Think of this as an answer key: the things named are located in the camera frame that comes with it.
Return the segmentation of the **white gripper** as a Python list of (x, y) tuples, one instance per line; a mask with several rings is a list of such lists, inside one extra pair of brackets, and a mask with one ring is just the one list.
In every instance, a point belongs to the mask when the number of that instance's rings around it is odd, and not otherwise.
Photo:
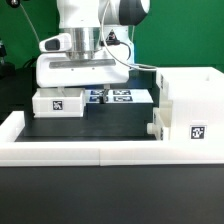
[(104, 85), (103, 103), (110, 84), (125, 83), (129, 69), (112, 58), (70, 60), (65, 53), (42, 54), (36, 65), (36, 81), (42, 87), (57, 87), (65, 94), (64, 87)]

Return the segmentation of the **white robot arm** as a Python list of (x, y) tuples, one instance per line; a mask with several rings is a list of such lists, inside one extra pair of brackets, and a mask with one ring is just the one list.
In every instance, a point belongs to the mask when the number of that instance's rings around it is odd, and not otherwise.
[(39, 43), (37, 95), (66, 98), (85, 87), (125, 83), (136, 66), (128, 27), (147, 16), (150, 0), (57, 0), (59, 33)]

